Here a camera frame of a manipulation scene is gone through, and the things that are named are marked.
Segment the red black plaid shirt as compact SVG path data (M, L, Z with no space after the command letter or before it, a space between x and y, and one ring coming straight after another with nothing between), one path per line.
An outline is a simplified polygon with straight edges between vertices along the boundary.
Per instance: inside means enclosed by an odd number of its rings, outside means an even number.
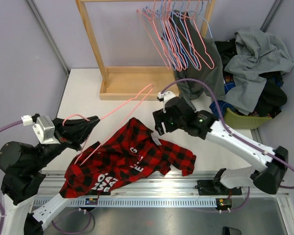
M92 190L110 192L156 171L166 175L171 166L188 176L195 162L192 151L165 140L155 142L153 131L133 117L105 144L96 142L72 160L59 193L78 198Z

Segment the black button shirt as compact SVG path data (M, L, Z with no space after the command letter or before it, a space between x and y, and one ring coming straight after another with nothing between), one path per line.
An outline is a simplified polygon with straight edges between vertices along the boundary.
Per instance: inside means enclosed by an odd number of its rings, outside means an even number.
M235 46L235 39L228 41L216 41L215 42L218 53L221 57L223 67L226 67L228 62L237 55ZM265 87L258 98L256 107L253 112L239 111L231 104L219 100L218 105L222 115L224 116L227 109L241 115L241 116L252 116L252 117L270 117L274 118L281 113L282 106L287 103L287 95L281 89L283 85L283 79L280 72L267 72L260 75L266 79Z

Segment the grey shirt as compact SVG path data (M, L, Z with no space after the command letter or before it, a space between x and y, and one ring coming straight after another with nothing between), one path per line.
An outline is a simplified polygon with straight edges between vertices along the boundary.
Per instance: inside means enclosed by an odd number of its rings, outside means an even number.
M254 111L267 82L260 74L289 73L294 60L277 35L251 27L239 29L235 35L237 54L224 68L233 75L235 87L227 92L224 101L248 115Z

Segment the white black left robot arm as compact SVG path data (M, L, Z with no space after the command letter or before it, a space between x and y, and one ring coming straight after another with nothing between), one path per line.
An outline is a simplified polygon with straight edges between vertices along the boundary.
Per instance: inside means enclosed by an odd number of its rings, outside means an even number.
M1 184L0 235L42 235L48 225L71 203L56 194L46 204L32 210L40 184L45 179L41 170L65 149L76 151L99 123L97 116L76 119L51 119L39 114L25 115L21 120L0 129L0 132L22 124L32 126L39 141L36 146L11 141L0 149Z

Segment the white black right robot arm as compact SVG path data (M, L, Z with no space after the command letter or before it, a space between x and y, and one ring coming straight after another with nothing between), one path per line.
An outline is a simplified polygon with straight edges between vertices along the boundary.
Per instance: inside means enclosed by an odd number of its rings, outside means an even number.
M224 125L212 113L194 111L183 98L172 92L158 94L163 108L154 111L155 129L159 135L181 129L224 147L250 164L240 169L220 169L212 180L213 190L224 194L235 187L255 186L267 194L276 194L285 176L289 152L279 146L274 149L253 141Z

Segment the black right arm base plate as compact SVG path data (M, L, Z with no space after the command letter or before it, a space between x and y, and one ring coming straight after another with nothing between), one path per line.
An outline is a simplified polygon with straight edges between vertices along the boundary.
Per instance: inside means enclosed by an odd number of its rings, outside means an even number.
M228 189L220 183L213 184L213 180L198 180L195 188L198 190L200 196L242 195L242 189L240 187Z

